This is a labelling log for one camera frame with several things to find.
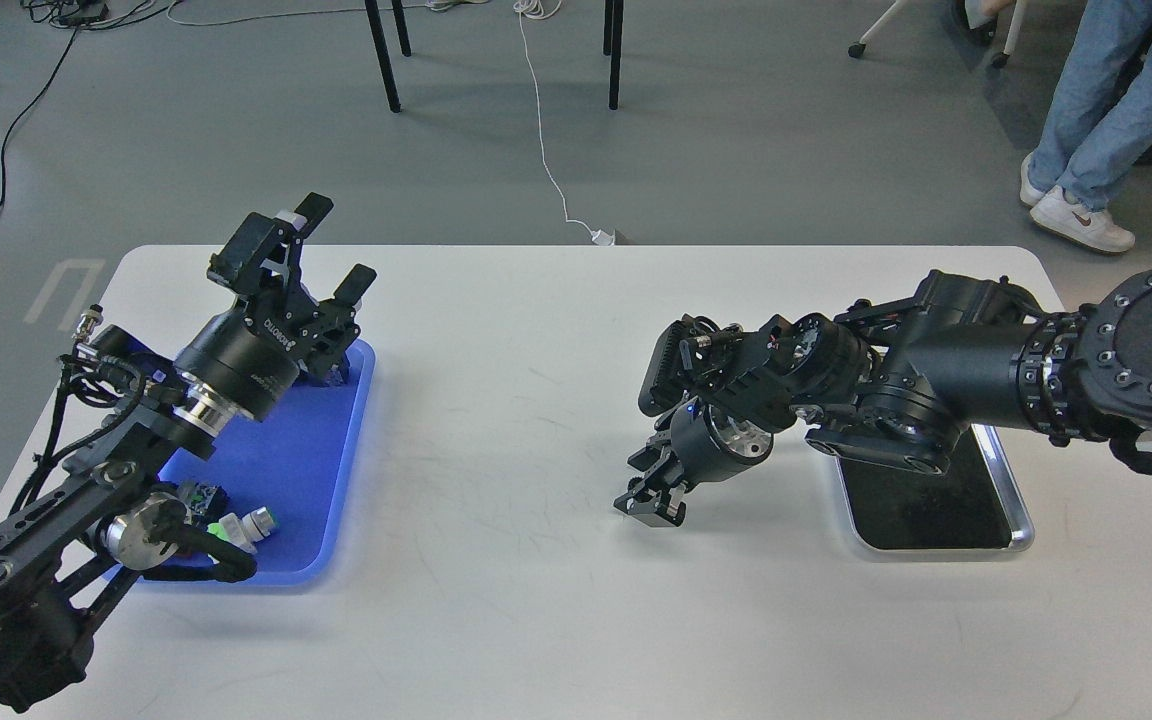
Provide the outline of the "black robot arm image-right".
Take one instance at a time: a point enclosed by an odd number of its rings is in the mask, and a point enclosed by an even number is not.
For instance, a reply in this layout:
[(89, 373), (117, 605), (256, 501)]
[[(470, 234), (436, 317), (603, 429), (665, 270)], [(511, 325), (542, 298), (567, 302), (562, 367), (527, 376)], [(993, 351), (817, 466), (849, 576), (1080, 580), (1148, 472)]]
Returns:
[(1152, 477), (1152, 270), (1074, 313), (1005, 278), (932, 270), (908, 300), (756, 331), (681, 316), (637, 406), (654, 432), (614, 507), (652, 526), (684, 523), (687, 492), (768, 458), (796, 420), (814, 450), (900, 471), (946, 473), (961, 435), (987, 425), (1105, 442)]

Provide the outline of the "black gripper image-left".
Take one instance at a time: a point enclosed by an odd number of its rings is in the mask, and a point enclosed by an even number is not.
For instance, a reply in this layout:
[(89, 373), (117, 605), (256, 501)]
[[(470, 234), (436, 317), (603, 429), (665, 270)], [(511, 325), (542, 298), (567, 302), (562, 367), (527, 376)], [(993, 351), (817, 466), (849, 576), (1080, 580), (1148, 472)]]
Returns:
[(303, 243), (332, 209), (329, 197), (308, 194), (293, 211), (248, 214), (209, 260), (210, 281), (238, 300), (206, 324), (174, 365), (255, 420), (264, 420), (294, 382), (348, 381), (347, 350), (361, 333), (358, 302), (378, 274), (357, 264), (332, 300), (316, 302), (306, 291)]

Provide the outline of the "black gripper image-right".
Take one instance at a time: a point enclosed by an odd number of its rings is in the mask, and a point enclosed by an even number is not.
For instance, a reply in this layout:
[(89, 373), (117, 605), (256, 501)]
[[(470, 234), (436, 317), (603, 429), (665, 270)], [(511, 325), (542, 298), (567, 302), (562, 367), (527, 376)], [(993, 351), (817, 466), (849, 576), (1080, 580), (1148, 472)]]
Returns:
[(681, 526), (685, 488), (728, 480), (771, 456), (774, 435), (700, 400), (669, 415), (669, 441), (649, 442), (627, 458), (636, 473), (613, 507), (649, 526)]

